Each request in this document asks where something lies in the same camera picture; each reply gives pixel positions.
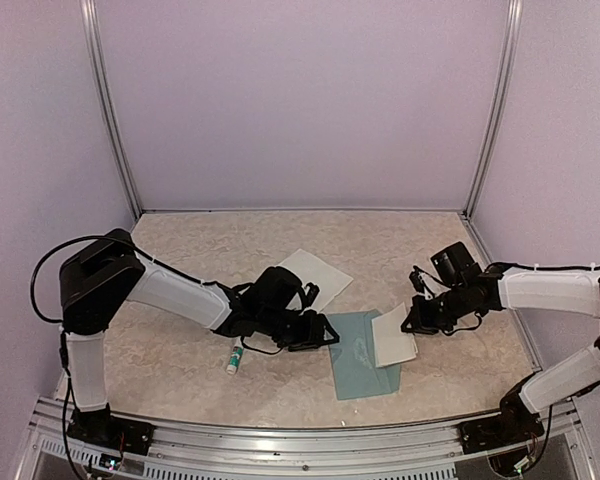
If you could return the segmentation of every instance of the table surface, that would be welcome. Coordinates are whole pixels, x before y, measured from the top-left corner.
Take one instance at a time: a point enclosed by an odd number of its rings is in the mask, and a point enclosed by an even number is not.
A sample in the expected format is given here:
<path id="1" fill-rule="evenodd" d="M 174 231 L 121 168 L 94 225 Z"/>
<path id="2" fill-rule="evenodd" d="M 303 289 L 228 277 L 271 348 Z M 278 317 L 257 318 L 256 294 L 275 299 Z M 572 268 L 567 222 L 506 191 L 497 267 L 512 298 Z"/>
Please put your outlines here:
<path id="1" fill-rule="evenodd" d="M 302 248 L 354 278 L 326 313 L 409 306 L 412 266 L 431 269 L 430 256 L 458 240 L 479 258 L 453 213 L 147 214 L 133 238 L 161 260 L 227 285 L 252 281 Z M 230 376 L 232 339 L 126 303 L 105 342 L 109 399 L 118 411 L 230 426 L 386 425 L 475 413 L 496 408 L 531 373 L 513 322 L 492 312 L 476 332 L 417 336 L 418 357 L 402 364 L 398 392 L 338 401 L 327 347 L 274 357 L 247 351 Z M 272 347 L 264 337 L 252 343 Z"/>

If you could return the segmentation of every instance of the teal cloth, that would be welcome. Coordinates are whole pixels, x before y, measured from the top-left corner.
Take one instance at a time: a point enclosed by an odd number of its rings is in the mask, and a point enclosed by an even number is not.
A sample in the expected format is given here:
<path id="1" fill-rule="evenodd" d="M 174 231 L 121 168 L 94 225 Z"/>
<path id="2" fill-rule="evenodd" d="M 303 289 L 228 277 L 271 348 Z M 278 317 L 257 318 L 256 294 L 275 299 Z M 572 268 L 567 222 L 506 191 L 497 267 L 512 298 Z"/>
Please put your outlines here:
<path id="1" fill-rule="evenodd" d="M 371 319 L 377 310 L 327 315 L 340 335 L 340 342 L 329 345 L 338 400 L 373 397 L 400 388 L 400 365 L 376 368 Z"/>

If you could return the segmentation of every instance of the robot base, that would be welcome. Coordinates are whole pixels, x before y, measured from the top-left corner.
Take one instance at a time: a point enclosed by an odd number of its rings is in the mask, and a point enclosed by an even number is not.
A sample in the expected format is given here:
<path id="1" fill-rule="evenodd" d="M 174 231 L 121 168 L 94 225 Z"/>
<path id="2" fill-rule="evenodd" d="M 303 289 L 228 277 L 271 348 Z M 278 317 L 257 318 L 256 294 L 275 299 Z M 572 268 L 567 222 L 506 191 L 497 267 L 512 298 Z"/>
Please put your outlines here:
<path id="1" fill-rule="evenodd" d="M 462 451 L 467 455 L 526 442 L 531 440 L 532 433 L 537 437 L 544 434 L 542 423 L 534 421 L 527 424 L 525 429 L 502 435 L 504 430 L 501 415 L 463 422 L 458 429 L 460 430 Z"/>
<path id="2" fill-rule="evenodd" d="M 114 417 L 107 405 L 95 412 L 74 410 L 67 436 L 117 452 L 146 456 L 154 430 L 147 422 Z"/>

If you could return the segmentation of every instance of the purple wall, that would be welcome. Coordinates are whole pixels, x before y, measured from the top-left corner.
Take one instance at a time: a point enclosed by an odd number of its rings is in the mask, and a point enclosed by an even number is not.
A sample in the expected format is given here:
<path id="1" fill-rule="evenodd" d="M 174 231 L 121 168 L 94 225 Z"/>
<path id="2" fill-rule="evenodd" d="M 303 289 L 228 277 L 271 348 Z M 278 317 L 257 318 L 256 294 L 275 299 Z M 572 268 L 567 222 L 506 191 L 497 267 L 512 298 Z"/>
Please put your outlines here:
<path id="1" fill-rule="evenodd" d="M 477 212 L 495 258 L 600 262 L 600 1 L 525 2 L 511 89 Z M 545 365 L 598 321 L 525 312 Z M 600 388 L 578 400 L 600 467 Z"/>
<path id="2" fill-rule="evenodd" d="M 130 227 L 105 136 L 78 2 L 0 2 L 0 479 L 39 394 L 59 376 L 56 326 L 28 301 L 50 247 Z M 39 283 L 58 315 L 57 268 Z"/>
<path id="3" fill-rule="evenodd" d="M 98 3 L 149 209 L 461 209 L 506 1 Z"/>

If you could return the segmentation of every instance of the glue stick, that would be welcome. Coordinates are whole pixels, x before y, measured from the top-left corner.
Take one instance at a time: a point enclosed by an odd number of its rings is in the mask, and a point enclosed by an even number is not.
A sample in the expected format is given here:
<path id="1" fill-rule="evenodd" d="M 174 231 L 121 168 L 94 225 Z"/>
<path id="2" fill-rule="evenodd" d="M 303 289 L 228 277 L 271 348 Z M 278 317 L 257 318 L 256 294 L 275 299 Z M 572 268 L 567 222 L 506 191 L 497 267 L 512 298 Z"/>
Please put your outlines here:
<path id="1" fill-rule="evenodd" d="M 242 341 L 240 337 L 236 338 L 235 343 L 233 344 L 233 349 L 231 350 L 231 358 L 229 358 L 229 364 L 227 365 L 227 373 L 229 375 L 235 375 L 238 371 L 238 367 L 240 366 L 240 359 L 242 358 L 242 353 L 244 352 L 244 347 L 242 346 Z"/>

